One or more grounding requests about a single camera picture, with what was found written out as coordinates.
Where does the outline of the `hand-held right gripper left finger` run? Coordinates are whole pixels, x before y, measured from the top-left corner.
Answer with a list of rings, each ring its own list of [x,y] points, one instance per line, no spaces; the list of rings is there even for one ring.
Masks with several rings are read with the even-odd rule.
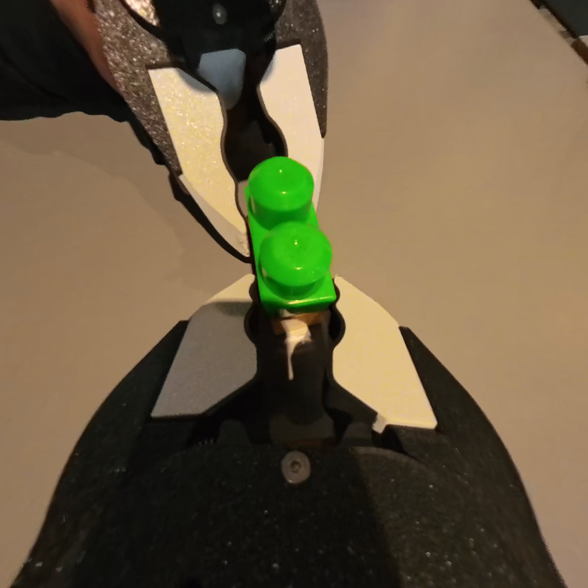
[[[246,333],[252,307],[247,274],[220,291],[190,317],[152,418],[202,416],[256,375],[256,347]]]

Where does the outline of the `person's left hand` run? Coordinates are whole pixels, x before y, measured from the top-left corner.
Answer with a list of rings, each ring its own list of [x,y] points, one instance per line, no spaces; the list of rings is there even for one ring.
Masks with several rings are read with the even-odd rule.
[[[118,92],[116,81],[103,51],[91,1],[51,1],[51,4],[66,27],[84,48],[100,76],[115,92]]]

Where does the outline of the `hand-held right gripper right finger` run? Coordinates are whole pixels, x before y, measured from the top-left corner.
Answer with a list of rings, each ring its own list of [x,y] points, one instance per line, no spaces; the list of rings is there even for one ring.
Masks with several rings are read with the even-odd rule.
[[[375,416],[371,428],[435,430],[437,420],[398,322],[375,300],[341,276],[336,309],[344,334],[334,348],[335,381]]]

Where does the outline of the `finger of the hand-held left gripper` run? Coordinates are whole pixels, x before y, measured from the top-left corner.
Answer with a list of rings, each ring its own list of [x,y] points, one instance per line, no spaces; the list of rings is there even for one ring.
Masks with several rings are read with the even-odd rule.
[[[217,93],[178,68],[148,71],[180,164],[179,180],[237,254],[248,258],[246,222],[237,182],[224,159],[224,112]]]
[[[319,202],[325,140],[301,44],[275,51],[259,83],[258,95],[266,117],[281,135],[286,156],[312,173],[313,202]]]

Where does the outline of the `green mega block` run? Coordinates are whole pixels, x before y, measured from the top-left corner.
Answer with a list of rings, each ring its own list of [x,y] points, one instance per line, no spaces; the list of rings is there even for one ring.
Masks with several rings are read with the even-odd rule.
[[[336,301],[332,246],[319,227],[314,180],[298,161],[276,156],[251,171],[247,223],[259,299],[270,315],[320,312]]]

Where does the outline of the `person's left forearm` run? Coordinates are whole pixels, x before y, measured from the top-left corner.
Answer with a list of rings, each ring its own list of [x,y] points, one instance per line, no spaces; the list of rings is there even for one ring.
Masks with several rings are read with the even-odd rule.
[[[51,1],[1,1],[1,120],[70,112],[134,118]]]

